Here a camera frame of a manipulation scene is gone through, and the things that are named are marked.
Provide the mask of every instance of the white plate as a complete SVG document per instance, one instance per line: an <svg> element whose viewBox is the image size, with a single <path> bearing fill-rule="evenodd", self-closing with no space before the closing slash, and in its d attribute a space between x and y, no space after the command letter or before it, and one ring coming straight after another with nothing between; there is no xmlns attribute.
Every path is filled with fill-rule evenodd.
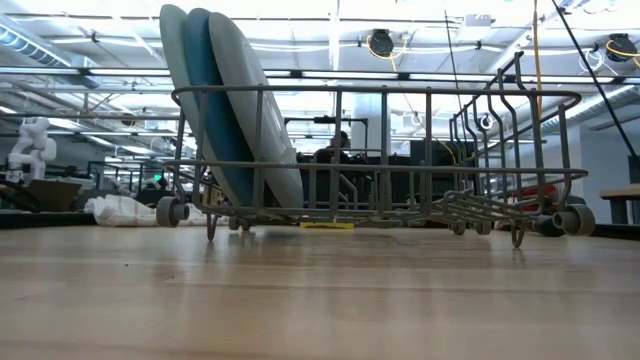
<svg viewBox="0 0 640 360"><path fill-rule="evenodd" d="M242 31L220 13L209 16L209 31L216 63L225 85L268 85L258 57ZM256 159L295 164L296 153L284 126L273 93L264 93L262 112L262 154L254 149L257 92L228 92L245 139ZM282 207L302 208L302 179L298 169L266 169L265 178Z"/></svg>
<svg viewBox="0 0 640 360"><path fill-rule="evenodd" d="M169 72L171 73L171 80L173 81L173 85L176 89L191 86L187 70L187 59L184 44L186 24L187 13L182 11L182 9L175 5L162 6L162 10L160 11L160 34L162 37L162 47L164 48L167 65L169 66ZM194 94L190 92L180 94L180 104L191 131L194 134L197 134L199 131L200 112L198 111ZM217 161L217 157L211 148L211 144L209 143L207 136L204 137L204 144L202 145L204 145L202 148L202 154L205 160ZM229 182L224 177L221 169L212 168L211 171L218 181L218 184L220 184L220 187L222 187L225 194L229 197L229 200L234 204L238 204L238 198L233 192L231 186L229 186Z"/></svg>

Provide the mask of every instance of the wire rack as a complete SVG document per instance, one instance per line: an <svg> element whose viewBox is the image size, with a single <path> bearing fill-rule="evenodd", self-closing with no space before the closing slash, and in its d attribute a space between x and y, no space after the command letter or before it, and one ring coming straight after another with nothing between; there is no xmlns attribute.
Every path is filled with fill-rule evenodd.
<svg viewBox="0 0 640 360"><path fill-rule="evenodd" d="M381 226L410 226L421 224L426 220L447 224L458 235L462 235L471 225L479 234L486 235L491 232L491 223L495 221L507 221L511 224L512 243L519 247L525 233L526 225L540 221L543 218L546 189L551 183L563 183L563 191L558 200L558 212L551 220L555 227L564 230L570 235L587 235L594 230L595 220L592 212L584 205L567 204L567 197L571 191L572 181L587 175L587 171L573 169L569 161L569 144L567 136L567 123L565 112L577 105L581 96L578 93L560 90L537 91L527 89L520 75L520 57L522 52L516 53L514 58L498 70L492 81L483 89L437 89L418 87L363 87L363 86L300 86L300 85L256 85L256 86L198 86L176 89L172 93L173 100L180 104L180 94L192 92L200 97L200 104L207 104L207 97L217 92L248 92L256 96L256 134L261 134L262 129L262 99L265 92L270 91L314 91L335 93L335 134L340 136L342 99L345 93L375 93L381 97L381 149L379 165L354 165L341 164L339 145L333 151L332 163L277 163L265 162L257 159L253 162L232 161L208 161L203 159L202 146L198 146L195 160L181 159L184 140L185 116L181 113L178 127L178 139L176 145L176 157L174 160L164 162L163 166L174 172L174 188L176 197L162 199L158 204L157 220L161 226L176 226L180 220L188 217L188 207L185 206L186 194L182 187L182 174L178 171L182 165L194 167L193 203L207 215L207 236L209 240L215 235L217 219L220 216L229 216L231 229L242 228L248 230L252 225L278 221L285 223L305 222L341 222L356 224L372 224ZM515 75L506 75L506 71L515 68ZM514 77L518 89L504 89L503 83L507 77ZM387 151L389 121L387 119L389 94L419 94L425 97L426 116L425 128L425 152L424 160L419 166L399 166L389 164ZM468 95L471 100L455 114L449 121L450 143L453 144L452 153L456 158L453 166L433 166L432 159L432 100L434 95ZM537 107L537 99L540 96L560 97L561 103L552 113L540 117ZM492 98L497 97L508 109L507 119L502 119L493 109ZM507 97L525 98L530 108L531 122L527 126L519 123L517 113ZM489 145L490 134L481 126L478 116L478 101L485 99L489 114L497 123L498 141ZM204 129L206 111L200 112L200 127ZM562 168L545 168L542 153L542 136L540 125L553 117L558 117L560 123L560 151L562 156ZM468 153L466 144L460 139L467 135L472 141L473 151ZM533 157L535 168L521 167L520 138L523 134L531 132L533 142ZM197 136L197 143L203 144L204 131ZM252 149L262 153L262 136L256 136ZM507 167L507 147L513 146L514 164ZM489 153L499 153L499 167L490 167ZM210 167L240 167L254 169L253 203L252 206L216 206L209 205L207 199L201 199L200 185L207 168ZM292 168L309 171L308 201L302 208L284 208L265 206L265 171L275 168ZM317 173L325 171L329 173L329 201L322 203L316 201ZM356 186L344 173L369 174L372 179L368 201L361 202ZM409 175L409 201L407 203L392 202L391 174L408 173ZM417 174L419 184L416 188L414 176ZM437 174L452 174L454 179L453 190L444 193L442 198L434 199L433 177ZM523 185L523 176L533 177L533 182ZM552 181L547 178L555 176Z"/></svg>

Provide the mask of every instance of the blue plate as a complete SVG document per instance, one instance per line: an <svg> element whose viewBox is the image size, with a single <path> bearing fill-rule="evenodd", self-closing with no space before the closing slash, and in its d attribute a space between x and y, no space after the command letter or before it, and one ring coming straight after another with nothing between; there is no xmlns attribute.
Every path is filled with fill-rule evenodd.
<svg viewBox="0 0 640 360"><path fill-rule="evenodd" d="M210 14L205 9L193 9L187 17L185 50L189 80L193 86L223 85L211 46ZM194 95L198 109L202 111L200 94ZM205 138L209 140L218 161L252 162L253 155L227 94L210 92L206 106ZM234 205L250 206L253 200L253 169L223 168L222 173L241 202Z"/></svg>

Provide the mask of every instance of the desk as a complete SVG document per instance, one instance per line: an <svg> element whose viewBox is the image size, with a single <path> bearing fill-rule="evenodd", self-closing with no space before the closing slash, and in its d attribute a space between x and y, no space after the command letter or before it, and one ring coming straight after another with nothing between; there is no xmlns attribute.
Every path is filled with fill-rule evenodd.
<svg viewBox="0 0 640 360"><path fill-rule="evenodd" d="M628 224L627 201L640 200L640 185L632 184L623 190L605 190L600 197L611 204L611 223Z"/></svg>

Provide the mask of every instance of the white cloth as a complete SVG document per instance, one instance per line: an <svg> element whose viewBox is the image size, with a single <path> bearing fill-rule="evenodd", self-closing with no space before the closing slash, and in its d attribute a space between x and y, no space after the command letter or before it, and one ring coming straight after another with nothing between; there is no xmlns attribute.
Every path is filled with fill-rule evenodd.
<svg viewBox="0 0 640 360"><path fill-rule="evenodd" d="M189 219L180 221L183 226L203 226L207 218L193 204L189 206ZM158 226L156 210L126 196L107 195L89 199L84 206L85 213L93 213L98 225L102 226ZM226 217L218 219L218 224L228 224Z"/></svg>

